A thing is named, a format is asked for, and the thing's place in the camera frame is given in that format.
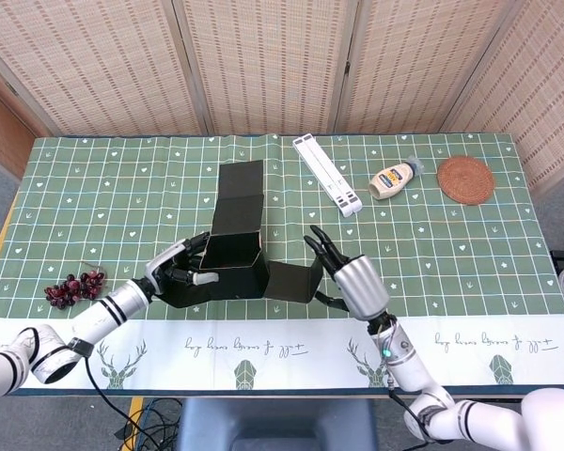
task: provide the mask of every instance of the grapes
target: grapes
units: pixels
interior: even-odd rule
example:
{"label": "grapes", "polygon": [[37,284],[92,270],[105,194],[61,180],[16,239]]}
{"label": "grapes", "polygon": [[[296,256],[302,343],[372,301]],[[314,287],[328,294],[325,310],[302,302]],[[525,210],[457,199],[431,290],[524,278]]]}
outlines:
{"label": "grapes", "polygon": [[59,285],[53,285],[44,289],[46,301],[50,306],[63,310],[68,306],[74,306],[82,299],[94,301],[99,297],[102,283],[106,275],[104,272],[92,270],[82,272],[79,279],[75,275],[68,274]]}

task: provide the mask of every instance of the mayonnaise bottle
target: mayonnaise bottle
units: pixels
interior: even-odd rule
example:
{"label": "mayonnaise bottle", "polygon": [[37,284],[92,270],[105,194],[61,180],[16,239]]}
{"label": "mayonnaise bottle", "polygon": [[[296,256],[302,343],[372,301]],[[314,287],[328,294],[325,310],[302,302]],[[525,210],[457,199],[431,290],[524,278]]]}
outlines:
{"label": "mayonnaise bottle", "polygon": [[383,169],[369,182],[369,193],[375,199],[387,199],[403,189],[408,181],[419,176],[424,165],[416,157],[409,157],[405,162]]}

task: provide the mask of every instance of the grid pattern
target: grid pattern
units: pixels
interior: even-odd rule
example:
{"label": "grid pattern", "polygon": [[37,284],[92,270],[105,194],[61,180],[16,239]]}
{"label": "grid pattern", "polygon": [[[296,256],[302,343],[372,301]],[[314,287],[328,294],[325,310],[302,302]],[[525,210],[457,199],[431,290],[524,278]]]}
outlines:
{"label": "grid pattern", "polygon": [[[39,139],[0,255],[0,318],[70,318],[89,306],[50,308],[42,289],[101,264],[108,285],[142,275],[171,242],[210,228],[218,164],[264,160],[263,234],[270,259],[308,264],[311,224],[349,256],[365,253],[383,275],[399,316],[564,313],[564,301],[508,135],[324,136],[318,142],[364,203],[342,218],[292,148],[292,137]],[[444,196],[436,168],[469,155],[496,188],[470,207]],[[370,177],[410,155],[425,173],[376,201]],[[325,290],[337,289],[324,280]],[[147,319],[342,318],[320,303],[211,302],[174,309],[156,302]]]}

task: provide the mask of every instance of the woven coaster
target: woven coaster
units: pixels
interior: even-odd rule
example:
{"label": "woven coaster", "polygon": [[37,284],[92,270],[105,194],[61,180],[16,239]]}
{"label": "woven coaster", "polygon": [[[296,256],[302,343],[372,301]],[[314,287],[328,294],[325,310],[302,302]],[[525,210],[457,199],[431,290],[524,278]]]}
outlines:
{"label": "woven coaster", "polygon": [[495,187],[495,179],[485,163],[459,156],[446,159],[436,175],[443,193],[456,202],[478,205],[486,201]]}

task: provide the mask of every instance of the white robotic arm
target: white robotic arm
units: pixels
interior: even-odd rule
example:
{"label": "white robotic arm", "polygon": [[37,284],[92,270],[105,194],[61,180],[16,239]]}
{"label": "white robotic arm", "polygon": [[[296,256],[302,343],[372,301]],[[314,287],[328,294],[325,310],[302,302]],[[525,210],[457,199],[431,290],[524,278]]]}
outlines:
{"label": "white robotic arm", "polygon": [[162,295],[165,285],[176,292],[176,284],[196,287],[217,282],[216,273],[197,273],[193,264],[208,237],[209,233],[202,233],[176,242],[147,263],[145,277],[128,280],[80,313],[72,320],[69,344],[46,324],[22,330],[9,346],[0,349],[0,397],[17,390],[29,371],[41,383],[63,379],[82,358],[89,358],[97,343],[147,308],[153,294]]}
{"label": "white robotic arm", "polygon": [[369,258],[343,256],[321,229],[312,225],[311,230],[320,242],[309,236],[305,242],[343,295],[332,299],[318,292],[316,298],[368,322],[368,332],[392,376],[391,395],[395,383],[405,392],[420,392],[404,414],[413,435],[427,442],[463,439],[500,451],[564,450],[564,390],[547,388],[527,395],[522,416],[471,400],[456,403],[432,378],[397,318],[386,311],[390,298]]}

